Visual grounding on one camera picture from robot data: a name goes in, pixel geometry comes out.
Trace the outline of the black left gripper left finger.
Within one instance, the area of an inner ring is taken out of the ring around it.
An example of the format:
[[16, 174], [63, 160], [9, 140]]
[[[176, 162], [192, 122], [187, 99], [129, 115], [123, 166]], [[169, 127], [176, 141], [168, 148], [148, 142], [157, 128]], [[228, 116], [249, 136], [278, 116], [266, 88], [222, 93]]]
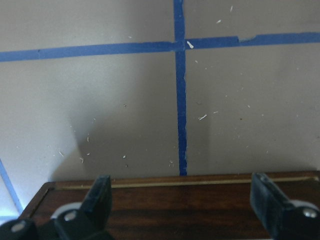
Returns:
[[86, 194], [80, 211], [99, 229], [105, 228], [112, 210], [112, 188], [109, 175], [96, 178]]

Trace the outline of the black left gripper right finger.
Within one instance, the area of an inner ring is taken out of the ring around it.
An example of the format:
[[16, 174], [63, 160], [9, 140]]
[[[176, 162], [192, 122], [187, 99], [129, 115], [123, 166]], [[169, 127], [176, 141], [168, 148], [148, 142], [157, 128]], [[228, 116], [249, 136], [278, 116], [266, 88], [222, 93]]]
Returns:
[[264, 173], [253, 173], [250, 185], [250, 205], [270, 235], [283, 235], [289, 214], [296, 206]]

